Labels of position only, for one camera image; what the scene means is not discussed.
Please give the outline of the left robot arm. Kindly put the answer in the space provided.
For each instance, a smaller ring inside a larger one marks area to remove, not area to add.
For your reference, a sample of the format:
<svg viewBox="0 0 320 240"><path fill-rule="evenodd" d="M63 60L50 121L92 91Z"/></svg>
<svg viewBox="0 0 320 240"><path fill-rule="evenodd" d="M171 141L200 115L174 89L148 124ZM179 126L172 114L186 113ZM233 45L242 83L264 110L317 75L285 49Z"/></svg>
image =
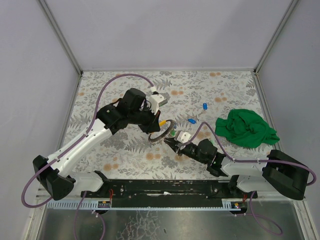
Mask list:
<svg viewBox="0 0 320 240"><path fill-rule="evenodd" d="M63 148L33 160L37 180L57 201L73 190L96 192L103 185L103 178L96 172L76 173L72 170L92 148L115 135L128 125L137 125L143 133L160 131L160 107L168 100L158 92L146 96L131 88L122 98L102 107L95 115L93 124L87 126Z"/></svg>

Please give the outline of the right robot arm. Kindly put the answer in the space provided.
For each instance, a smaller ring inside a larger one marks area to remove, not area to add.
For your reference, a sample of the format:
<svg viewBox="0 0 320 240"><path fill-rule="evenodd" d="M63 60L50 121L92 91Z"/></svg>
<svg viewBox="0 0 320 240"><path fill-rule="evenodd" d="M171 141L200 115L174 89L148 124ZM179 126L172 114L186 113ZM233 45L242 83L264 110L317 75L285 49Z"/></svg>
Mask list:
<svg viewBox="0 0 320 240"><path fill-rule="evenodd" d="M309 171L301 162L280 150L273 149L267 155L271 162L259 160L231 160L218 152L209 139L198 144L182 143L173 137L164 142L178 155L185 155L207 166L206 170L215 177L230 177L230 184L242 192L274 192L293 199L302 200L309 178Z"/></svg>

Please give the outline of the spiral keyring with yellow handle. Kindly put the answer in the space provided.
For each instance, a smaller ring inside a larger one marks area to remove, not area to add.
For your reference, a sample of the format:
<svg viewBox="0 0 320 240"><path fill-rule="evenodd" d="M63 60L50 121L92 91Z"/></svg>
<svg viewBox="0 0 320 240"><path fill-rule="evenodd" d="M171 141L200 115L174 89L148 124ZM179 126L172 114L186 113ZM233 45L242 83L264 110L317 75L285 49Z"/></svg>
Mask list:
<svg viewBox="0 0 320 240"><path fill-rule="evenodd" d="M161 133L156 136L153 137L153 133L150 133L148 136L148 141L153 144L156 143L160 140L162 140L163 138L165 138L176 126L176 121L173 119L167 119L167 120L163 120L159 123L160 129L161 129Z"/></svg>

